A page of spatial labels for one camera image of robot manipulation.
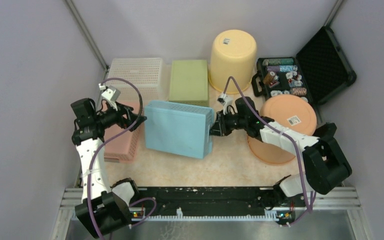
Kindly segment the blue basket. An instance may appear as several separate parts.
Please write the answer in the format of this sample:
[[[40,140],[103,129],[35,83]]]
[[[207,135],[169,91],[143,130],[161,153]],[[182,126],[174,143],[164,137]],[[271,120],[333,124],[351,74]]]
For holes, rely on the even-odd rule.
[[[195,159],[212,152],[213,108],[152,100],[144,107],[144,115],[146,148]]]

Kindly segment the pink plastic basket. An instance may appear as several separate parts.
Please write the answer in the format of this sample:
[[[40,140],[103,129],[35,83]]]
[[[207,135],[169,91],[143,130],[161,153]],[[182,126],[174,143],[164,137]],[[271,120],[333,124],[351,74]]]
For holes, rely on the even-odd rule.
[[[140,108],[138,102],[121,102],[124,105],[133,108],[133,113],[137,114]],[[104,147],[104,160],[111,163],[130,163],[137,153],[139,146],[139,138],[142,133],[143,126],[141,125],[134,131],[127,131],[123,135],[115,138],[107,143]],[[122,132],[122,128],[118,125],[113,125],[105,130],[104,140],[107,141],[111,137]]]

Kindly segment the white mesh plastic basket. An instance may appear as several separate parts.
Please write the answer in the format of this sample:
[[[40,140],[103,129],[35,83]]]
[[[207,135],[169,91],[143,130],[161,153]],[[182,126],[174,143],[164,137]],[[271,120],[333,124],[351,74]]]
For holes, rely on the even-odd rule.
[[[152,100],[168,100],[168,70],[165,61],[160,57],[115,58],[111,62],[107,78],[121,78],[135,85],[146,105]]]

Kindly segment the green plastic basket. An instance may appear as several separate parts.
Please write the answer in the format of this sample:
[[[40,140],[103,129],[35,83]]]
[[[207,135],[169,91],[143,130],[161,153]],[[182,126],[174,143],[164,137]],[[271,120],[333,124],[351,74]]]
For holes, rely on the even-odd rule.
[[[207,61],[174,60],[171,64],[168,101],[208,107],[209,100]]]

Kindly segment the yellow capybara bucket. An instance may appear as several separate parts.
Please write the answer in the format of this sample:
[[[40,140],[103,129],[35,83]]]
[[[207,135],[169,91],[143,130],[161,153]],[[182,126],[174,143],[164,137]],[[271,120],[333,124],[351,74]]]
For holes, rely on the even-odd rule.
[[[209,83],[217,91],[237,94],[251,85],[257,60],[257,42],[246,31],[225,30],[212,42]]]

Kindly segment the orange capybara bucket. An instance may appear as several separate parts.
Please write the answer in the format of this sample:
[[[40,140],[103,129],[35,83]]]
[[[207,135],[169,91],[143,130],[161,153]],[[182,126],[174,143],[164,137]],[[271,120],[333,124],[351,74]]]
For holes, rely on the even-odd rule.
[[[274,119],[282,126],[298,133],[313,135],[317,127],[315,110],[303,98],[291,94],[281,94],[269,98],[260,109],[264,117]],[[270,165],[283,165],[295,158],[295,155],[280,147],[260,142],[248,137],[251,152],[261,161]]]

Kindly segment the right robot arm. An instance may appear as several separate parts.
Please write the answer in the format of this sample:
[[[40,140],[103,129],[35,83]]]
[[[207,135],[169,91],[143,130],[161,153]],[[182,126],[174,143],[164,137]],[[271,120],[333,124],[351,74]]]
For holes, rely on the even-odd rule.
[[[287,206],[296,195],[313,191],[321,195],[347,179],[353,172],[337,140],[329,134],[310,136],[285,127],[272,118],[260,116],[249,97],[233,100],[222,93],[217,101],[223,109],[216,113],[211,136],[225,137],[244,130],[250,138],[289,152],[303,163],[299,174],[280,180],[273,192],[279,206]]]

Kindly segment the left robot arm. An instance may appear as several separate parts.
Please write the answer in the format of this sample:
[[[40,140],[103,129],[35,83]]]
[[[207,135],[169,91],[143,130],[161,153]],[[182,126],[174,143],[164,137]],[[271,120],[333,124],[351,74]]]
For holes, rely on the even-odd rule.
[[[116,103],[115,108],[98,111],[91,98],[83,98],[72,103],[76,116],[71,140],[81,162],[83,192],[81,203],[75,206],[75,215],[95,239],[104,239],[124,226],[132,223],[129,207],[140,202],[139,189],[130,177],[118,182],[119,194],[112,192],[105,169],[105,145],[116,136],[104,139],[106,129],[117,125],[122,128],[118,136],[127,131],[133,132],[147,117],[143,115],[143,104],[138,113],[134,108]]]

